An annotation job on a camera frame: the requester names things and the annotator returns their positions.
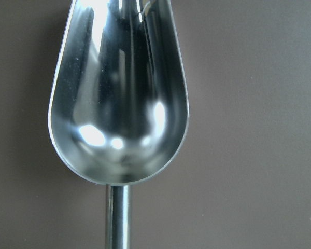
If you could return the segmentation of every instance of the metal handle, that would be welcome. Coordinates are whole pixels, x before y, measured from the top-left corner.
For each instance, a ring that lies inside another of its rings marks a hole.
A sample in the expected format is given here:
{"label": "metal handle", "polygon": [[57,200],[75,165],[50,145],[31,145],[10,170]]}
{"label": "metal handle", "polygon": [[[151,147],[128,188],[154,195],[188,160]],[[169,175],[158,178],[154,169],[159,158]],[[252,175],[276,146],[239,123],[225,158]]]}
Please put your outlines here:
{"label": "metal handle", "polygon": [[130,196],[130,186],[106,186],[106,249],[130,248]]}

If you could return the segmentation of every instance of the metal scoop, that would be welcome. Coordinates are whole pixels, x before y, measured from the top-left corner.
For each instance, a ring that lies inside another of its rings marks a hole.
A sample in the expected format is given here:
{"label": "metal scoop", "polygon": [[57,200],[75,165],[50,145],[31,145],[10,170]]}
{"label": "metal scoop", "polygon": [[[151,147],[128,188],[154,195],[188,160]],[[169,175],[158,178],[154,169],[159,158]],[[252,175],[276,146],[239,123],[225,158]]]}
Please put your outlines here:
{"label": "metal scoop", "polygon": [[106,248],[129,248],[128,185],[177,154],[189,117],[168,0],[75,0],[49,106],[62,161],[106,184]]}

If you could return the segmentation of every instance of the shiny metal surface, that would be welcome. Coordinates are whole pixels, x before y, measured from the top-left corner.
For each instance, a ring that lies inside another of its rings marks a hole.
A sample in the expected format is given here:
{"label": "shiny metal surface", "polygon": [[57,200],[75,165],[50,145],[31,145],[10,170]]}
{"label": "shiny metal surface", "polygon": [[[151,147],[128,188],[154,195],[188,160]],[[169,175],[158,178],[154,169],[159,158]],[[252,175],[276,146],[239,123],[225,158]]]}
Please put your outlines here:
{"label": "shiny metal surface", "polygon": [[131,186],[107,185],[106,249],[130,248]]}
{"label": "shiny metal surface", "polygon": [[65,164],[99,184],[150,178],[175,156],[188,116],[170,2],[73,1],[49,109]]}

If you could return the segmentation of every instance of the scoop handle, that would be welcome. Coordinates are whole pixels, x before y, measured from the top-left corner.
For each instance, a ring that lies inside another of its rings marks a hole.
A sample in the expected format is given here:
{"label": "scoop handle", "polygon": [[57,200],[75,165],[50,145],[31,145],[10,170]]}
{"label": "scoop handle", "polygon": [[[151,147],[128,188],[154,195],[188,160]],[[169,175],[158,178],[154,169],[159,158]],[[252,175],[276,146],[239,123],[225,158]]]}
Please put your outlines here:
{"label": "scoop handle", "polygon": [[131,186],[106,185],[105,249],[130,248]]}

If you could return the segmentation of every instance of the gray-brown background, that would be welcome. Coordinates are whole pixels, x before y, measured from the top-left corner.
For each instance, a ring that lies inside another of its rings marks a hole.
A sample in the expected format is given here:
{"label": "gray-brown background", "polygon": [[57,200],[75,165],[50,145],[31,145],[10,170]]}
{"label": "gray-brown background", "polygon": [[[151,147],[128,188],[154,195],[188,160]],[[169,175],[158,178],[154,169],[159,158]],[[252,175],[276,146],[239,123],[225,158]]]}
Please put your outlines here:
{"label": "gray-brown background", "polygon": [[[311,249],[311,1],[172,0],[191,120],[132,248]],[[0,1],[0,248],[103,248],[105,187],[47,131],[70,0]]]}

